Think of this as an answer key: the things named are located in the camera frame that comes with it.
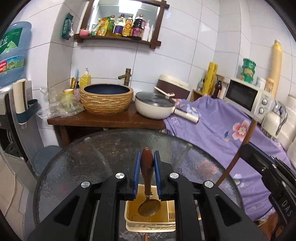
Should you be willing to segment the wooden handled brown spoon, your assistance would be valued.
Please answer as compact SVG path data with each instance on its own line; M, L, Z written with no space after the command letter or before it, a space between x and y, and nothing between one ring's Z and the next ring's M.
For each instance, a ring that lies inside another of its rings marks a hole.
M146 147L142 151L140 158L140 170L144 179L145 201L139 206L138 213L143 217L155 215L161 207L159 200L151 199L152 196L152 176L154 173L154 158L151 149Z

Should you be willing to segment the brown wooden chopstick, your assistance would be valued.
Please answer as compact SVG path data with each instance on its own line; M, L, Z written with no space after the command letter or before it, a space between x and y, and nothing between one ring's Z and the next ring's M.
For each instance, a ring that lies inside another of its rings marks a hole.
M233 167L236 165L237 161L239 160L239 152L240 149L243 145L246 145L247 143L249 143L253 132L255 131L257 126L257 121L255 119L252 119L251 124L249 126L249 129L246 133L245 138L242 141L241 146L239 147L238 151L236 152L235 156L233 157L232 161L230 162L230 164L228 165L228 167L226 168L225 172L221 175L221 177L218 179L218 181L216 182L216 185L219 186L224 180L225 178L229 175L230 171L233 169Z

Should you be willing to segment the beige rolled mat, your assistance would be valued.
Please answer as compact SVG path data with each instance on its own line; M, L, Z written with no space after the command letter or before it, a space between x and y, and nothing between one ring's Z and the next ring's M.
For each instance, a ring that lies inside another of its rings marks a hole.
M273 98L276 97L276 93L278 90L280 74L281 74L281 66L282 66L282 45L279 40L274 40L273 60L271 65L270 77L269 77L274 81L273 90L271 92L271 95L273 96Z

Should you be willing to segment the yellow soap dispenser bottle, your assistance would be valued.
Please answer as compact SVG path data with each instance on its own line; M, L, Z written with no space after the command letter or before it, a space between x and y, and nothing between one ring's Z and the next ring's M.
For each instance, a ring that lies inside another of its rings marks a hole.
M84 75L81 76L79 85L80 85L80 88L82 88L90 84L91 84L91 75L89 74L88 68L85 68L85 73Z

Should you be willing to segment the yellow rolled mat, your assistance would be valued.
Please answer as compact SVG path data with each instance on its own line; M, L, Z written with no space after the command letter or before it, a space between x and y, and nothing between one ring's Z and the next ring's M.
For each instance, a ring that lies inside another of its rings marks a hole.
M203 94L211 94L212 88L214 86L215 77L217 73L218 65L214 62L209 63L208 71L204 80L202 93Z

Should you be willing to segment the ceramic basin bowl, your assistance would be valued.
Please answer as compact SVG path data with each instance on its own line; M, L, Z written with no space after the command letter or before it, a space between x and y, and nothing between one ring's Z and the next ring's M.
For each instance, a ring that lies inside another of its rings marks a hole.
M117 84L91 84L81 88L80 101L86 111L98 115L124 112L133 98L133 89Z

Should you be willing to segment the green hanging packet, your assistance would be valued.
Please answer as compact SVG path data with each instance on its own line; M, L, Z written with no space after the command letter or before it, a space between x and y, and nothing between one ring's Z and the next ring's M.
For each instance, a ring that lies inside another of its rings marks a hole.
M73 18L74 16L68 13L67 17L64 20L61 38L64 40L69 40L73 37Z

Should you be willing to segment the white electric kettle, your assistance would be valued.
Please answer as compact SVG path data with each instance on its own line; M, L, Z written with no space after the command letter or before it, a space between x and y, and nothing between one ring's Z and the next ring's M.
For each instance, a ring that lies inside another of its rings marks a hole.
M262 132L270 139L276 140L281 128L287 121L287 110L280 101L275 102L275 106L263 119L261 124Z

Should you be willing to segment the bronze faucet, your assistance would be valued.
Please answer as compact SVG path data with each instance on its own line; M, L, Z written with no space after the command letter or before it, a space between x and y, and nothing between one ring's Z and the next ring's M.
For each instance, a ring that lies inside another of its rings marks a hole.
M130 68L126 68L125 69L125 74L124 75L120 75L118 77L118 79L123 79L124 80L124 85L125 86L129 86L131 76L132 76L131 69Z

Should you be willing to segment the water dispenser machine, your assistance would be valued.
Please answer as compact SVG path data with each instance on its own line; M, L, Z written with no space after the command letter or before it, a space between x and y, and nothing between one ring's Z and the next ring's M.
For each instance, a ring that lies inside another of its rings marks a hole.
M44 147L37 110L31 81L21 79L1 88L1 156L29 192L37 185L33 162Z

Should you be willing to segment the white microwave oven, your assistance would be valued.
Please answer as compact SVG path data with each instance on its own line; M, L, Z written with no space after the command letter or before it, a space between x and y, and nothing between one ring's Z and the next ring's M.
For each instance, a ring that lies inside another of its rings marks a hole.
M259 124L262 124L264 117L275 106L275 100L269 92L236 78L230 79L224 100L257 120Z

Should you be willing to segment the purple floral cloth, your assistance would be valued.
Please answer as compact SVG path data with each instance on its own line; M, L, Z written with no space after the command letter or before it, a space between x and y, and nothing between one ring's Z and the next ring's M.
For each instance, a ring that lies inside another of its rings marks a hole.
M232 104L208 95L195 102L176 99L175 104L176 108L197 116L199 122L194 124L172 114L164 120L167 132L200 147L226 168L240 147L251 118ZM253 221L275 212L261 175L250 165L240 159L230 175L240 191L245 212Z

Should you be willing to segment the clear plastic bag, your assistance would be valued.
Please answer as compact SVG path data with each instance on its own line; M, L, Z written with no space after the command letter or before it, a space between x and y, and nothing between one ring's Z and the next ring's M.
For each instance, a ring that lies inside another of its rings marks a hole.
M70 117L84 111L81 102L74 96L74 89L58 90L54 88L44 92L48 105L37 111L39 118L48 120L56 117Z

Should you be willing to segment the cream plastic utensil holder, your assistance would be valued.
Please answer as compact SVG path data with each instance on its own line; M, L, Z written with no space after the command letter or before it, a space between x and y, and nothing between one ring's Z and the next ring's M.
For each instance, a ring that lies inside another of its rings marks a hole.
M138 213L138 208L144 201L144 185L138 184L136 199L125 204L126 229L130 232L174 232L176 229L174 201L162 201L159 211L149 217Z

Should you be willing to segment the dark wooden counter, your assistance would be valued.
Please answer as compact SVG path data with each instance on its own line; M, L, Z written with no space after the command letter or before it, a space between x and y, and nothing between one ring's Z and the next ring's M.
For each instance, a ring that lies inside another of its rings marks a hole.
M103 116L83 111L65 118L50 118L47 123L54 127L58 135L58 143L62 147L105 129L141 128L158 131L165 129L165 123L162 120L152 120L140 115L134 103L131 103L127 110L116 115Z

